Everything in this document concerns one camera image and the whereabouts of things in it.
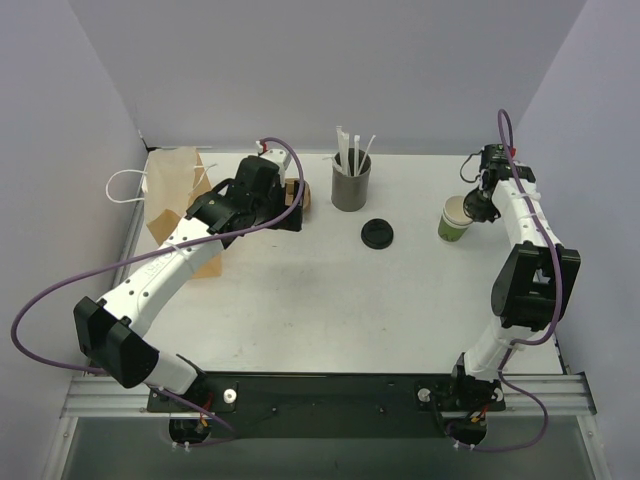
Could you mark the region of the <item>green paper coffee cup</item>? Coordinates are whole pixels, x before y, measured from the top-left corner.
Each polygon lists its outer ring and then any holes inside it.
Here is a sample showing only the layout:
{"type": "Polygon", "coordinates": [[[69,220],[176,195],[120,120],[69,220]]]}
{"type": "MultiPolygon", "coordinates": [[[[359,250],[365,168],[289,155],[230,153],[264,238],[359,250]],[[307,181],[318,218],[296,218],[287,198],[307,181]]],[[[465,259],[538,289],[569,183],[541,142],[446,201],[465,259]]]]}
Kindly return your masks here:
{"type": "Polygon", "coordinates": [[[438,236],[446,242],[457,242],[472,223],[473,220],[464,210],[464,197],[452,196],[444,203],[438,225],[438,236]]]}

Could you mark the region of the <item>black plastic cup lid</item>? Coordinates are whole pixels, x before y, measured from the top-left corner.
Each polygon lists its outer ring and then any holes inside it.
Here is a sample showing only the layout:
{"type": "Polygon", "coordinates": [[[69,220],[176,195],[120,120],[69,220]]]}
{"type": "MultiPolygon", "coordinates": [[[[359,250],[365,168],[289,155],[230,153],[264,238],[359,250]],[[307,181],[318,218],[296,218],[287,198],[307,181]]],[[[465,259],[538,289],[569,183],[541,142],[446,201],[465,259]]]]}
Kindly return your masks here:
{"type": "Polygon", "coordinates": [[[394,240],[391,224],[381,218],[368,220],[361,229],[361,241],[369,248],[382,250],[388,248],[394,240]]]}

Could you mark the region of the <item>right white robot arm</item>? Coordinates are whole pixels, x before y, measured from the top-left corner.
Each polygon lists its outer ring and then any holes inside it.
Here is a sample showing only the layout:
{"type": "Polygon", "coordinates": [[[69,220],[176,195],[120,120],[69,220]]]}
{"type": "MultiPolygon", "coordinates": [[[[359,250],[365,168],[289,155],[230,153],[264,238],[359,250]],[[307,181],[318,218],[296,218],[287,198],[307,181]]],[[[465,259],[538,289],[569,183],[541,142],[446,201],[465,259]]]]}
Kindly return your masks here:
{"type": "Polygon", "coordinates": [[[552,232],[531,168],[509,163],[508,151],[499,144],[486,145],[478,155],[475,188],[445,202],[438,234],[455,242],[474,223],[500,220],[505,226],[510,252],[491,290],[494,317],[454,370],[463,382],[491,385],[516,349],[552,335],[581,258],[552,232]]]}

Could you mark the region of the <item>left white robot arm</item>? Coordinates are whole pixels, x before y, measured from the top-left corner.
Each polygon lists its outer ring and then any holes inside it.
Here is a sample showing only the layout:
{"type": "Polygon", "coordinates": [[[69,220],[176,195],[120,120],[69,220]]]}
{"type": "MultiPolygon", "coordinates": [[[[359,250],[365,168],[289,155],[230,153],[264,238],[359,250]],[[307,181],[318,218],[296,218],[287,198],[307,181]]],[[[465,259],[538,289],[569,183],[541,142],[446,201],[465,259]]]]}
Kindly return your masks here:
{"type": "Polygon", "coordinates": [[[303,191],[286,200],[286,170],[295,159],[276,149],[244,158],[234,177],[194,200],[153,260],[99,300],[80,300],[73,314],[81,352],[125,388],[161,387],[179,409],[199,408],[205,387],[198,368],[144,337],[179,289],[237,237],[258,227],[300,230],[303,191]]]}

